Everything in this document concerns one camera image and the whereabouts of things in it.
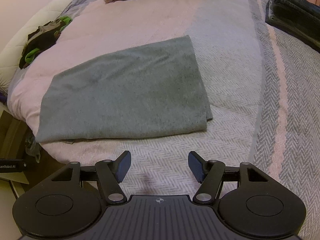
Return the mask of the dark folded jeans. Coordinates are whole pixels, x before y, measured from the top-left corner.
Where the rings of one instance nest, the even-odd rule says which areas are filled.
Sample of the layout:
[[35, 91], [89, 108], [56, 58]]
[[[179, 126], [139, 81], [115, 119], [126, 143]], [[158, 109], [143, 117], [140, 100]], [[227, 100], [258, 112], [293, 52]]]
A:
[[319, 51], [319, 6], [307, 0], [268, 0], [265, 22]]

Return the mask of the grey herringbone striped blanket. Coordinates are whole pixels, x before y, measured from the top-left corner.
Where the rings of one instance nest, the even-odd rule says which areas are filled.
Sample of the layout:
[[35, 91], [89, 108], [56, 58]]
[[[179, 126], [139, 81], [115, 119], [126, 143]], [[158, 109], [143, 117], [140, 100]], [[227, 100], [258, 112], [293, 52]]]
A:
[[151, 140], [61, 143], [62, 163], [92, 165], [124, 150], [126, 194], [189, 194], [187, 155], [253, 163], [306, 205], [303, 239], [319, 239], [319, 53], [265, 23], [268, 0], [204, 0], [187, 29], [210, 101], [205, 132]]

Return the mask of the black and green garment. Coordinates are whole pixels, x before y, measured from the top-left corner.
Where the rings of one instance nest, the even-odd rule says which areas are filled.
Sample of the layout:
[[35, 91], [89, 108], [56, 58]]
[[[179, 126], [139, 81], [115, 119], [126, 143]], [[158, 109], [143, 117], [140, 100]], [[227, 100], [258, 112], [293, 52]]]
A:
[[35, 32], [29, 34], [21, 54], [19, 68], [27, 68], [40, 53], [55, 45], [62, 31], [71, 22], [71, 17], [62, 16], [39, 26]]

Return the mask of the black labelled device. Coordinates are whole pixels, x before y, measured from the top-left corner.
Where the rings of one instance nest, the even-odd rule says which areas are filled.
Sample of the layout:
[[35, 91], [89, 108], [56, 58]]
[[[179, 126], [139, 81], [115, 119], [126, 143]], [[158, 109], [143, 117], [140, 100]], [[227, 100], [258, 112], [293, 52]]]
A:
[[24, 159], [0, 159], [0, 173], [23, 172], [30, 166]]

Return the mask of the grey towel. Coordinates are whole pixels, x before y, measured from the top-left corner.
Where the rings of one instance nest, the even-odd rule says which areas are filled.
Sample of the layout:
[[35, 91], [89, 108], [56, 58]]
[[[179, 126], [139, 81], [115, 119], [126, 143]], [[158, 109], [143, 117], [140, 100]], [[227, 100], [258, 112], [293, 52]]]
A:
[[53, 77], [36, 140], [145, 139], [213, 117], [189, 36], [101, 55]]

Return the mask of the pink quilted bedspread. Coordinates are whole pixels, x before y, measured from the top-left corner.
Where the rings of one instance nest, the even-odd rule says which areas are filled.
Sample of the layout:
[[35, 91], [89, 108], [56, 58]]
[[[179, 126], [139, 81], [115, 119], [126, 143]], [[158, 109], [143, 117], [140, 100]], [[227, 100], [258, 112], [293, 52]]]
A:
[[252, 75], [259, 72], [248, 0], [130, 0], [89, 3], [12, 85], [11, 112], [33, 129], [41, 100], [54, 75], [94, 57], [189, 35], [213, 120], [205, 132], [146, 140], [51, 142], [44, 149], [56, 160], [83, 164], [131, 151], [147, 162], [185, 157], [197, 151], [228, 163], [248, 158], [254, 130]]

